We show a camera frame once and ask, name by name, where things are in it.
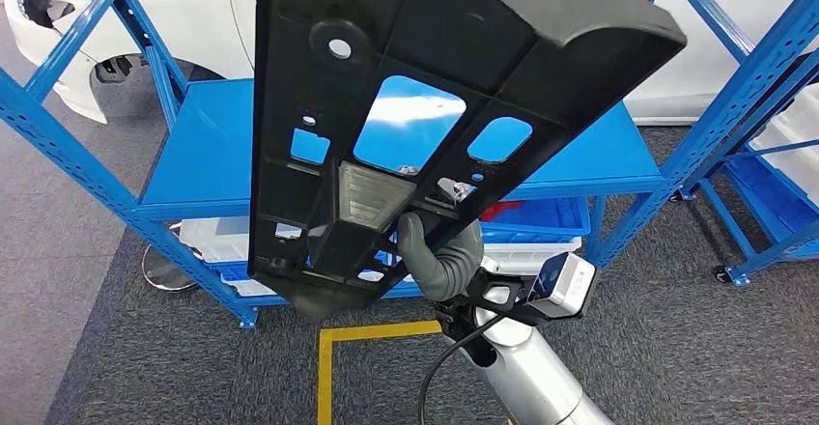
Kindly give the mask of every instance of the silver robot arm segment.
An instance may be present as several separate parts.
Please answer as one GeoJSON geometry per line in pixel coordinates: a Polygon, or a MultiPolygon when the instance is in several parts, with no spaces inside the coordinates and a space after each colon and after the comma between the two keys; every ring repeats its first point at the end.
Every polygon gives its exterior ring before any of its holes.
{"type": "MultiPolygon", "coordinates": [[[[482,268],[489,275],[503,275],[503,269],[486,258],[482,268]]],[[[545,320],[576,317],[591,293],[595,277],[596,270],[591,264],[566,253],[544,263],[526,301],[520,301],[520,294],[517,300],[536,308],[547,316],[545,320]]],[[[483,299],[501,304],[510,298],[509,293],[505,283],[490,284],[483,290],[483,299]]],[[[462,315],[471,318],[472,326],[478,328],[491,320],[495,312],[469,306],[462,315]]],[[[451,325],[449,329],[444,325],[444,333],[455,333],[458,338],[458,330],[451,325]]],[[[534,326],[507,317],[487,329],[481,339],[481,343],[472,343],[460,351],[516,424],[612,423],[583,393],[575,376],[534,326]]]]}

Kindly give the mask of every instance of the black plastic part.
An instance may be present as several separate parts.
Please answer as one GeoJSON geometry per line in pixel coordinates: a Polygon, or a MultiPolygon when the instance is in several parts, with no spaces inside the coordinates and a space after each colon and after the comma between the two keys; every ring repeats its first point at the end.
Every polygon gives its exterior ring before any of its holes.
{"type": "Polygon", "coordinates": [[[645,0],[257,0],[250,274],[301,310],[362,307],[401,281],[402,264],[374,259],[395,220],[440,218],[437,249],[503,198],[685,44],[671,16],[645,0]],[[330,48],[343,41],[348,54],[330,48]],[[359,161],[353,147],[381,83],[403,75],[458,96],[466,112],[421,171],[404,176],[359,161]],[[500,163],[466,148],[499,117],[532,133],[500,163]],[[329,140],[325,161],[291,157],[294,130],[329,140]],[[409,188],[365,206],[373,224],[343,214],[341,166],[409,188]],[[432,201],[438,179],[480,186],[456,206],[432,201]],[[277,223],[305,232],[275,236],[277,223]],[[365,269],[384,278],[358,278],[365,269]]]}

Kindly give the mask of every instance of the car bumper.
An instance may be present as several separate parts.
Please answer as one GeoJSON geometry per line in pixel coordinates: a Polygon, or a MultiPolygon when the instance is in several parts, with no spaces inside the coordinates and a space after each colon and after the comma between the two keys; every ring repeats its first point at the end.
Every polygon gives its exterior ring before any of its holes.
{"type": "MultiPolygon", "coordinates": [[[[29,20],[20,10],[17,0],[4,2],[6,19],[12,28],[17,49],[28,61],[37,66],[41,65],[60,41],[59,32],[29,20]]],[[[82,52],[77,53],[54,84],[54,92],[73,111],[105,123],[105,116],[99,110],[97,99],[91,92],[91,72],[96,64],[97,62],[82,52]]]]}

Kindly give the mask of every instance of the blue metal shelf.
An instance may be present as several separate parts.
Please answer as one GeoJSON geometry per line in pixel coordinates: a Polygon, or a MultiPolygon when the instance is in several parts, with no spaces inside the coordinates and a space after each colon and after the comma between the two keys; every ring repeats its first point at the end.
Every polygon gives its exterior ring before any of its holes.
{"type": "MultiPolygon", "coordinates": [[[[252,98],[251,79],[189,85],[140,212],[152,219],[248,213],[252,98]]],[[[619,103],[507,199],[636,193],[662,184],[654,159],[619,103]]]]}
{"type": "MultiPolygon", "coordinates": [[[[819,60],[819,55],[809,57],[799,72],[786,79],[785,85],[772,89],[774,83],[819,32],[816,19],[819,17],[819,0],[793,0],[757,46],[753,45],[714,0],[688,1],[740,63],[740,67],[661,166],[664,186],[650,193],[638,194],[607,237],[598,239],[599,228],[593,226],[593,242],[586,256],[597,266],[608,265],[677,191],[682,193],[683,198],[689,199],[692,189],[702,186],[718,213],[726,212],[724,204],[716,198],[716,193],[711,194],[713,189],[707,183],[708,178],[720,169],[726,154],[736,151],[742,145],[742,137],[752,133],[766,114],[781,107],[784,94],[789,92],[791,84],[803,82],[804,85],[804,79],[809,69],[812,69],[811,63],[819,60]],[[771,96],[763,100],[763,96],[769,91],[771,96]]],[[[595,202],[605,199],[605,196],[601,196],[595,202]]],[[[596,218],[602,213],[602,208],[595,205],[592,216],[596,218]]],[[[787,241],[755,254],[747,240],[736,235],[741,234],[741,231],[738,227],[731,227],[732,220],[726,220],[726,224],[735,233],[743,251],[750,255],[745,264],[736,269],[729,268],[731,280],[738,285],[746,284],[747,275],[752,271],[793,253],[812,240],[811,234],[819,234],[817,221],[800,229],[787,241]]]]}

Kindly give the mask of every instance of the blue shelf board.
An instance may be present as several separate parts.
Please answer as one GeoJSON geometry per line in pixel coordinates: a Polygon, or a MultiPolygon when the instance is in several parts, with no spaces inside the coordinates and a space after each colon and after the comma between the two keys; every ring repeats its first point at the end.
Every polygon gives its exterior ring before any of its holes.
{"type": "MultiPolygon", "coordinates": [[[[140,210],[154,219],[247,214],[252,101],[252,79],[192,83],[140,210]]],[[[412,122],[399,126],[407,133],[418,130],[412,122]]],[[[435,137],[415,140],[435,143],[435,137]]],[[[507,199],[638,193],[663,182],[628,111],[618,103],[507,199]]]]}

